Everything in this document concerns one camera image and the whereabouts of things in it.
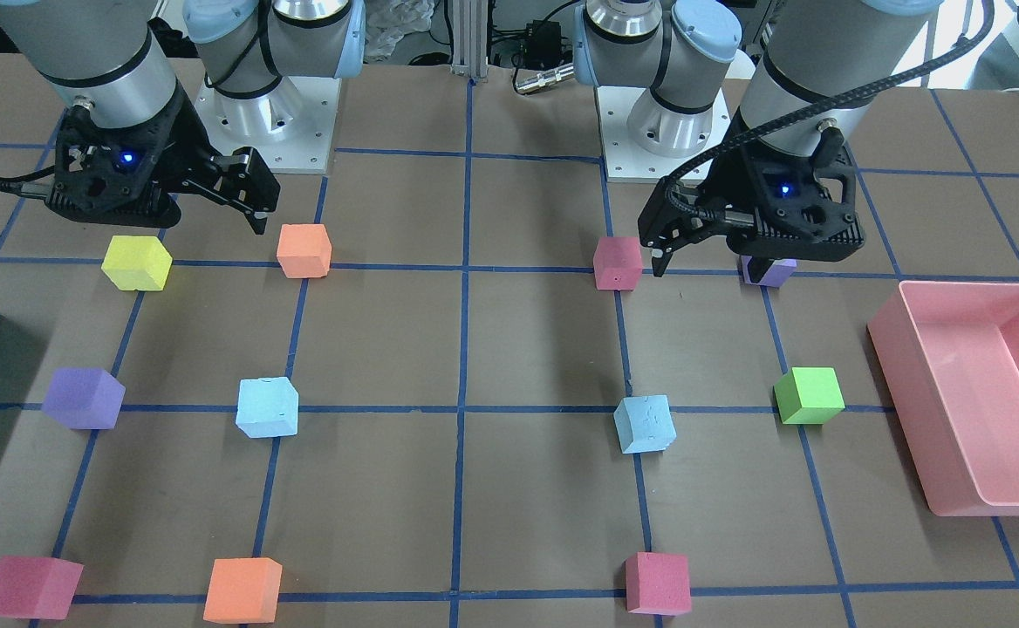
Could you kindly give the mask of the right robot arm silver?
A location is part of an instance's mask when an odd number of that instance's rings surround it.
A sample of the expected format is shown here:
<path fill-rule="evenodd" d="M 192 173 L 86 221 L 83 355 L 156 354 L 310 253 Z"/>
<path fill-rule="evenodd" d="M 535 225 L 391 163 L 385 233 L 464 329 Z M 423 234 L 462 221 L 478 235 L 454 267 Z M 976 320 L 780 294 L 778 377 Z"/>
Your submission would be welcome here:
<path fill-rule="evenodd" d="M 243 111 L 258 107 L 274 138 L 303 110 L 292 78 L 357 76 L 366 5 L 187 1 L 182 13 L 218 118 L 238 140 L 230 154 L 211 143 L 135 1 L 0 1 L 0 28 L 66 106 L 52 166 L 0 176 L 0 191 L 71 222 L 144 229 L 177 225 L 174 196 L 201 195 L 261 236 L 281 186 L 250 145 Z"/>

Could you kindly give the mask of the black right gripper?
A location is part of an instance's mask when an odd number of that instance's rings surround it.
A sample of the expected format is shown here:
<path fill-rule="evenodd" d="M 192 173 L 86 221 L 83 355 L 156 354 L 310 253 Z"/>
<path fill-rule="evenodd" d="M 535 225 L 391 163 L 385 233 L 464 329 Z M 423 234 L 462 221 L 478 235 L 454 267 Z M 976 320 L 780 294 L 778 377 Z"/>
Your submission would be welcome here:
<path fill-rule="evenodd" d="M 0 176 L 0 192 L 43 201 L 74 222 L 150 229 L 177 225 L 181 212 L 171 194 L 205 194 L 265 234 L 281 184 L 257 148 L 219 154 L 181 85 L 161 111 L 130 127 L 99 126 L 96 111 L 76 97 L 60 120 L 52 166 Z"/>

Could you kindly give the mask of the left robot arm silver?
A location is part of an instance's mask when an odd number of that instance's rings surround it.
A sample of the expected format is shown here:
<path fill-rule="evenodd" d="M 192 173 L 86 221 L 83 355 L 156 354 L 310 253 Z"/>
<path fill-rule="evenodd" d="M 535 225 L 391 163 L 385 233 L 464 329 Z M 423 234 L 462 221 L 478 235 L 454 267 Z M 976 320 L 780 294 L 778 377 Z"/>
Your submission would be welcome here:
<path fill-rule="evenodd" d="M 743 27 L 718 1 L 585 1 L 578 82 L 638 89 L 625 129 L 678 161 L 641 210 L 653 273 L 676 250 L 722 237 L 760 276 L 781 259 L 835 263 L 865 232 L 847 139 L 936 1 L 789 1 L 721 140 L 715 102 Z"/>

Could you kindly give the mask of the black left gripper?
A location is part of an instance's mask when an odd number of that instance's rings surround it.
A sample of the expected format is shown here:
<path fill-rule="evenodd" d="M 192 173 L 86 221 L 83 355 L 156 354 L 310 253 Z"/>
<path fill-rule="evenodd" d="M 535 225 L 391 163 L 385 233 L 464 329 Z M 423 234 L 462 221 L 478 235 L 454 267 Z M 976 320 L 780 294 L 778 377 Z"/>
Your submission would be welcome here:
<path fill-rule="evenodd" d="M 856 254 L 865 232 L 855 168 L 837 123 L 819 127 L 809 156 L 753 140 L 717 156 L 700 186 L 658 180 L 638 217 L 653 276 L 665 275 L 676 250 L 718 236 L 740 256 L 834 263 Z"/>

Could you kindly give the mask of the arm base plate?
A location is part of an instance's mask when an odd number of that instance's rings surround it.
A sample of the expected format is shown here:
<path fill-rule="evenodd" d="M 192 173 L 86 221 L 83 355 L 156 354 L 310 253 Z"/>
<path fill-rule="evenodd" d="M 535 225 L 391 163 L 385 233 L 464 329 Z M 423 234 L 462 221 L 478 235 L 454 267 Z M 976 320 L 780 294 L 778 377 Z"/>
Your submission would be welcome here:
<path fill-rule="evenodd" d="M 274 174 L 326 174 L 341 78 L 284 77 L 273 92 L 231 99 L 203 87 L 195 110 L 222 154 L 254 147 Z"/>
<path fill-rule="evenodd" d="M 608 178 L 654 184 L 685 160 L 717 146 L 728 130 L 728 104 L 719 91 L 697 114 L 668 110 L 646 88 L 596 89 L 598 130 L 604 143 Z"/>

